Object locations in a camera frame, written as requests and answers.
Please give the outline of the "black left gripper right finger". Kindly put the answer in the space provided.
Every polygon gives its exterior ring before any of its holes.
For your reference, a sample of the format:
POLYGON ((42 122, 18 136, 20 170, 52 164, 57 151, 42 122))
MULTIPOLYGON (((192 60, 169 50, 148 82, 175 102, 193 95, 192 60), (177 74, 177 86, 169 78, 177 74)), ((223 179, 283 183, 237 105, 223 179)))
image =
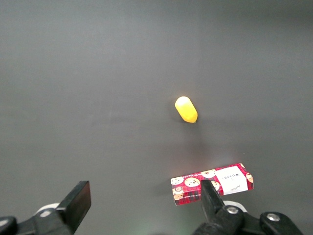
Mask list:
POLYGON ((201 205, 206 218, 194 235, 301 235, 292 220, 279 212, 264 212, 259 218, 239 206, 226 205, 209 180, 201 182, 201 205))

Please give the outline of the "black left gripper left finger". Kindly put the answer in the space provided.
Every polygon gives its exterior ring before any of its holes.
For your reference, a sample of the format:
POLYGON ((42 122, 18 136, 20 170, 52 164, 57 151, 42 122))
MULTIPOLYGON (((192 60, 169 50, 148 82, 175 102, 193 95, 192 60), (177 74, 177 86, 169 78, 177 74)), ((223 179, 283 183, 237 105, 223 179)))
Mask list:
POLYGON ((73 235, 91 207, 89 181, 80 181, 60 202, 48 204, 28 220, 14 216, 0 218, 2 235, 73 235))

